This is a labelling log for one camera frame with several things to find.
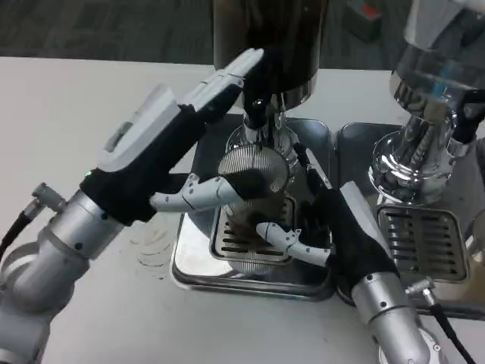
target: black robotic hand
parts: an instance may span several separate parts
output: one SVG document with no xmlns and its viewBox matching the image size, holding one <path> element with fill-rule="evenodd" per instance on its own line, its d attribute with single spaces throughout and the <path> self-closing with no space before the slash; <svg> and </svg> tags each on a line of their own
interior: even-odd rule
<svg viewBox="0 0 485 364">
<path fill-rule="evenodd" d="M 294 149 L 305 168 L 308 188 L 315 197 L 311 205 L 302 207 L 300 224 L 302 232 L 305 232 L 302 240 L 313 245 L 312 242 L 321 241 L 326 228 L 330 229 L 333 255 L 328 265 L 345 277 L 350 289 L 362 278 L 376 272 L 399 275 L 383 245 L 371 236 L 380 235 L 375 221 L 375 234 L 369 234 L 363 228 L 365 219 L 374 217 L 369 211 L 368 214 L 364 213 L 369 207 L 357 186 L 350 183 L 346 188 L 335 190 L 327 177 L 322 175 L 321 168 L 315 165 L 316 158 L 311 152 L 300 143 L 295 144 Z"/>
</svg>

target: portafilter basket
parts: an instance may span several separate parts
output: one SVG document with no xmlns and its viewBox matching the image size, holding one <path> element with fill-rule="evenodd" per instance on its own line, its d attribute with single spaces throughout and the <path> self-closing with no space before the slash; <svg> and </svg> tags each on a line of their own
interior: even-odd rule
<svg viewBox="0 0 485 364">
<path fill-rule="evenodd" d="M 279 221 L 284 205 L 284 191 L 289 182 L 289 166 L 285 158 L 273 149 L 258 146 L 241 146 L 230 150 L 221 159 L 220 174 L 229 174 L 249 169 L 260 171 L 271 194 L 263 199 L 253 199 L 242 205 L 223 207 L 231 229 L 241 237 L 257 236 L 250 217 L 261 213 L 272 221 Z"/>
</svg>

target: black cable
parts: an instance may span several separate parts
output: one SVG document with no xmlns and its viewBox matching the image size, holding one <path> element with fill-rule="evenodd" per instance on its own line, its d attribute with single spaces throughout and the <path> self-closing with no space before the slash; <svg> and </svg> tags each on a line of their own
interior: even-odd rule
<svg viewBox="0 0 485 364">
<path fill-rule="evenodd" d="M 430 312 L 438 321 L 448 339 L 451 340 L 451 342 L 455 345 L 457 351 L 460 352 L 460 354 L 463 356 L 465 362 L 467 362 L 467 364 L 476 364 L 470 353 L 465 349 L 462 342 L 458 339 L 455 330 L 449 323 L 448 318 L 445 316 L 443 307 L 439 303 L 435 303 L 434 305 L 430 306 Z"/>
<path fill-rule="evenodd" d="M 17 239 L 22 230 L 25 229 L 31 221 L 32 219 L 28 218 L 23 212 L 18 215 L 17 219 L 12 226 L 10 226 L 10 229 L 8 229 L 2 239 L 2 243 L 0 244 L 0 260 L 2 260 L 7 248 L 15 241 L 15 239 Z"/>
<path fill-rule="evenodd" d="M 338 286 L 336 287 L 335 293 L 342 300 L 342 302 L 344 302 L 345 304 L 347 304 L 351 307 L 355 307 L 354 300 L 352 298 L 348 297 L 345 293 L 343 293 L 343 291 L 340 289 L 340 287 L 338 287 Z"/>
</svg>

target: metal mesh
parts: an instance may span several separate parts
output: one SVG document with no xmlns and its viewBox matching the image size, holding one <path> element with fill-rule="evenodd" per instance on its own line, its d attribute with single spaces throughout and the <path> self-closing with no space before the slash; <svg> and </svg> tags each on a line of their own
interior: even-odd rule
<svg viewBox="0 0 485 364">
<path fill-rule="evenodd" d="M 275 150 L 260 146 L 242 146 L 230 150 L 221 159 L 218 172 L 229 174 L 249 169 L 260 171 L 271 191 L 279 193 L 286 187 L 289 168 L 285 158 Z"/>
<path fill-rule="evenodd" d="M 244 205 L 225 206 L 227 220 L 239 235 L 255 236 L 254 226 L 249 217 L 259 212 L 271 220 L 281 216 L 284 205 L 284 190 L 289 180 L 289 167 L 285 158 L 278 152 L 261 146 L 242 146 L 230 150 L 219 163 L 218 172 L 229 174 L 256 169 L 263 174 L 267 186 L 273 193 L 265 199 L 254 199 Z"/>
<path fill-rule="evenodd" d="M 430 276 L 458 283 L 468 276 L 465 250 L 455 216 L 445 210 L 382 205 L 380 229 L 402 275 Z"/>
</svg>

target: drip tray grate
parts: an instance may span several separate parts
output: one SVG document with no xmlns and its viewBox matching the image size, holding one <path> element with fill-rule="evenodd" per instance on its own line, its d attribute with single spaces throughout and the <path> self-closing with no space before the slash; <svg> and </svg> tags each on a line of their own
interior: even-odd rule
<svg viewBox="0 0 485 364">
<path fill-rule="evenodd" d="M 466 279 L 465 250 L 452 213 L 384 205 L 377 217 L 401 274 L 427 275 L 449 283 Z"/>
<path fill-rule="evenodd" d="M 295 201 L 286 196 L 280 223 L 295 228 Z M 224 209 L 215 214 L 211 254 L 221 260 L 279 265 L 289 261 L 288 254 L 279 251 L 260 237 L 241 237 L 231 230 Z"/>
</svg>

